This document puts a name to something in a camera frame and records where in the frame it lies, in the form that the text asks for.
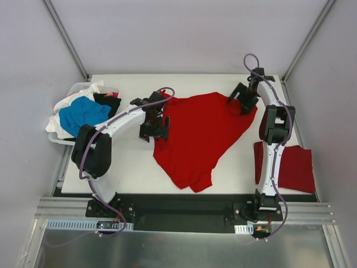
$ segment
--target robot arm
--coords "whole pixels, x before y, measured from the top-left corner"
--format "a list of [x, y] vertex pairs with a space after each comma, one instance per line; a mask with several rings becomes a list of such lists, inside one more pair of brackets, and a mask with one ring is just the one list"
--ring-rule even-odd
[[[94, 139], [95, 147], [89, 149], [83, 167], [83, 173], [89, 178], [92, 191], [105, 203], [108, 204], [116, 194], [110, 182], [110, 172], [108, 172], [112, 160], [112, 141], [135, 126], [140, 126], [139, 137], [147, 142], [149, 142], [149, 137], [167, 139], [170, 119], [166, 117], [165, 124], [163, 124], [164, 103], [155, 104], [163, 100], [165, 97], [162, 94], [153, 92], [149, 98], [133, 100], [131, 105], [114, 119], [111, 118], [96, 127], [89, 125], [81, 127], [71, 156], [78, 169], [80, 169], [89, 140], [98, 130], [105, 127]], [[150, 103], [153, 105], [137, 108]]]
[[254, 204], [248, 206], [247, 209], [242, 209], [242, 215], [248, 214], [249, 219], [256, 219], [261, 213], [273, 214], [280, 209], [279, 198], [273, 184], [278, 186], [279, 167], [285, 146], [283, 142], [287, 141], [291, 131], [290, 126], [295, 117], [295, 108], [286, 107], [292, 120], [290, 124], [286, 108], [278, 101], [271, 88], [276, 86], [274, 77], [265, 75], [263, 68], [255, 68], [253, 71], [268, 80], [271, 86], [259, 76], [251, 73], [248, 78], [249, 86], [239, 83], [229, 97], [231, 101], [239, 93], [237, 100], [242, 106], [241, 114], [250, 113], [257, 104], [258, 97], [261, 97], [266, 107], [259, 127], [259, 138], [263, 141], [262, 173], [255, 190]]

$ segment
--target metal floor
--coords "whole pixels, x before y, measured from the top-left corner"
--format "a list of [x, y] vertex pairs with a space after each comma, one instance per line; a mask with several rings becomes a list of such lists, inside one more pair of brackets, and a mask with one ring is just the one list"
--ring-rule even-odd
[[[46, 230], [60, 244], [82, 231]], [[41, 246], [35, 267], [51, 268], [300, 268], [334, 267], [322, 226], [284, 226], [268, 242], [250, 235], [124, 232], [113, 238], [89, 234], [67, 246]]]

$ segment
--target white table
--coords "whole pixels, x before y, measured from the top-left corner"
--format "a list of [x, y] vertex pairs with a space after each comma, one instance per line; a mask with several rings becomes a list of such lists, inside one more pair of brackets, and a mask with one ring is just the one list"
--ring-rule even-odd
[[[104, 81], [108, 87], [117, 87], [123, 99], [119, 110], [125, 109], [135, 98], [149, 97], [162, 87], [172, 87], [176, 97], [219, 92], [229, 96], [239, 82], [248, 84], [247, 75], [226, 74], [160, 74], [160, 75], [93, 75], [91, 81]], [[282, 87], [276, 88], [280, 100], [285, 101]], [[247, 194], [254, 193], [254, 152], [253, 144], [259, 141], [258, 129], [265, 107], [259, 100], [258, 111], [251, 127], [220, 158], [212, 171], [213, 186], [199, 194]], [[297, 145], [293, 131], [287, 146]], [[194, 193], [189, 187], [179, 189], [153, 158], [154, 142], [139, 139], [139, 127], [130, 130], [113, 143], [111, 181], [117, 193], [187, 194]], [[78, 168], [70, 161], [62, 193], [91, 193], [88, 183], [78, 177]], [[302, 192], [280, 188], [283, 194]]]

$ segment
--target white basket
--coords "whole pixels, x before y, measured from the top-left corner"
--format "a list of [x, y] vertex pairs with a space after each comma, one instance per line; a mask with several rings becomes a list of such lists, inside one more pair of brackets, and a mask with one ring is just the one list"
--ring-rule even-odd
[[[87, 89], [89, 88], [91, 85], [91, 82], [79, 82], [79, 83], [75, 83], [71, 89], [68, 91], [67, 97], [69, 95], [72, 95], [74, 93], [79, 92], [80, 90], [83, 89]], [[107, 92], [115, 92], [115, 93], [119, 93], [119, 89], [118, 88], [114, 88], [114, 87], [103, 87], [103, 90], [100, 91], [101, 93], [107, 93]], [[49, 133], [49, 140], [51, 142], [55, 142], [55, 143], [59, 143], [59, 144], [64, 144], [64, 145], [74, 145], [74, 141], [65, 141], [65, 140], [61, 140], [60, 138], [57, 137], [57, 133], [56, 132], [50, 132]]]

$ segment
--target white wall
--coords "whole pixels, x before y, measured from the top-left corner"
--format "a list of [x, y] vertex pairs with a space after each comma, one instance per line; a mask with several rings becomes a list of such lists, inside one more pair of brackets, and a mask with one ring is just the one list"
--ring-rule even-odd
[[0, 267], [14, 267], [60, 158], [44, 128], [81, 77], [41, 1], [2, 3], [0, 29]]
[[288, 80], [319, 197], [331, 202], [357, 267], [357, 1], [338, 1]]
[[326, 0], [53, 0], [91, 74], [283, 75]]

